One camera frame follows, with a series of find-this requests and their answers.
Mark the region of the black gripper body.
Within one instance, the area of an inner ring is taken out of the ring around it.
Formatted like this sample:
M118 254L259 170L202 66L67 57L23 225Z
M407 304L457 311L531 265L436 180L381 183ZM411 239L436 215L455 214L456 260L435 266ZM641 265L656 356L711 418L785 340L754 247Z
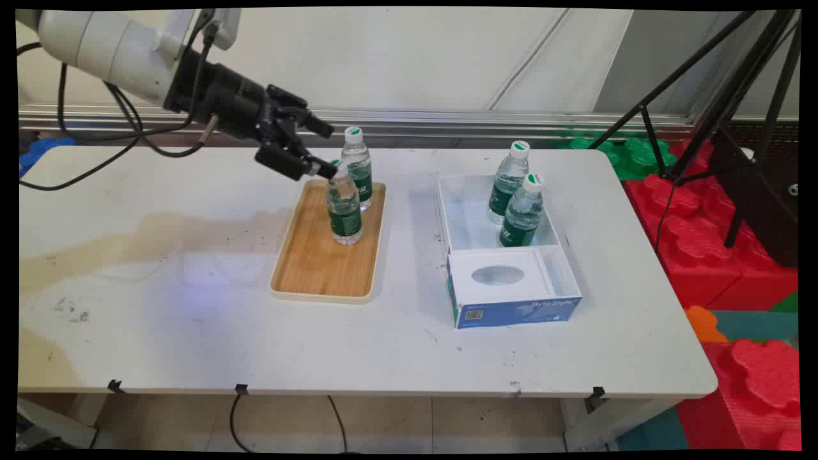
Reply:
M201 53L187 50L176 67L173 81L164 99L164 108L172 112L193 110L196 123L207 123L217 116L217 130L234 139L262 140L256 128L264 114L264 99L271 96L278 107L303 105L303 99L284 88L262 86L222 64L205 62L196 95L193 87Z

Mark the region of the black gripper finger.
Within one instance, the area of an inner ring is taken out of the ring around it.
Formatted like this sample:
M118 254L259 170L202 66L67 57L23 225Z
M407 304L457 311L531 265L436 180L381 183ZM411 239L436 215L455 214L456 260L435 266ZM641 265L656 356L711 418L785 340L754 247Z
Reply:
M276 120L292 121L296 126L304 127L324 139L329 139L335 132L330 123L309 110L309 102L302 97L273 84L268 85L268 97L274 103L272 114Z
M290 143L284 147L277 142L264 142L257 149L254 159L260 165L294 181L301 180L304 176L320 176L332 180L338 172L336 165L310 154L300 143Z

